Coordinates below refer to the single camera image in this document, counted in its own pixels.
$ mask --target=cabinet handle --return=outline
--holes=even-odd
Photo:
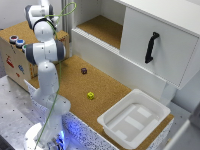
[[[151,37],[150,41],[149,41],[149,45],[148,45],[148,49],[147,49],[147,54],[145,57],[145,63],[148,64],[149,62],[151,62],[153,60],[153,57],[151,57],[151,53],[153,50],[153,46],[154,46],[154,40],[157,39],[160,35],[156,32],[153,32],[153,36]]]

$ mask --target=cable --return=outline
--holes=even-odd
[[[69,5],[71,5],[71,4],[74,4],[74,5],[75,5],[75,6],[74,6],[74,9],[73,9],[72,11],[70,11],[69,13],[63,14],[63,15],[62,15],[63,11],[64,11]],[[69,15],[69,14],[71,14],[72,12],[74,12],[74,10],[76,9],[76,6],[77,6],[76,3],[74,3],[74,2],[69,3],[69,4],[67,4],[67,5],[64,7],[64,9],[63,9],[62,12],[60,13],[60,15],[46,15],[45,18],[48,17],[48,16],[58,16],[58,17],[59,17],[59,18],[58,18],[58,21],[59,21],[59,19],[60,19],[61,16],[66,16],[66,15]],[[52,26],[49,22],[47,22],[47,23],[51,26],[51,28],[53,29],[54,33],[56,34],[56,39],[58,39],[57,33],[56,33],[55,29],[53,28],[53,26]],[[55,99],[54,99],[53,105],[52,105],[52,107],[51,107],[51,110],[50,110],[50,112],[49,112],[49,115],[48,115],[48,117],[47,117],[47,120],[46,120],[46,122],[45,122],[45,124],[44,124],[44,127],[43,127],[43,129],[42,129],[42,132],[41,132],[41,134],[40,134],[40,136],[39,136],[39,139],[37,140],[37,143],[36,143],[36,145],[35,145],[34,150],[36,150],[36,148],[37,148],[37,145],[38,145],[38,143],[39,143],[39,141],[40,141],[40,138],[42,137],[42,134],[43,134],[43,132],[44,132],[44,129],[45,129],[46,125],[47,125],[47,122],[48,122],[48,120],[49,120],[49,118],[50,118],[50,116],[51,116],[51,113],[52,113],[52,111],[53,111],[53,108],[54,108],[55,103],[56,103],[56,100],[57,100],[57,96],[58,96],[59,89],[60,89],[61,73],[62,73],[62,72],[61,72],[61,61],[59,61],[59,68],[60,68],[60,73],[59,73],[59,88],[58,88],[58,91],[56,92],[56,97],[55,97]]]

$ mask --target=cardboard box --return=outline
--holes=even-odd
[[[9,37],[12,35],[17,35],[20,39],[25,40],[26,44],[38,43],[38,41],[33,31],[29,29],[27,22],[22,22],[0,31],[0,52],[6,74],[25,90],[28,90],[24,79],[29,81],[37,76],[37,66],[33,66],[27,61],[21,49],[9,43]],[[67,59],[69,58],[69,35],[64,31],[60,31],[57,33],[57,36],[66,48],[65,59]]]

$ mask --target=yellow cube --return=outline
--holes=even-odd
[[[87,97],[88,97],[88,99],[93,100],[94,99],[94,93],[89,92]]]

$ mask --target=cabinet door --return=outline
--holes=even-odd
[[[160,37],[154,40],[153,60],[146,64],[153,32]],[[179,86],[197,41],[191,34],[127,8],[120,54]]]

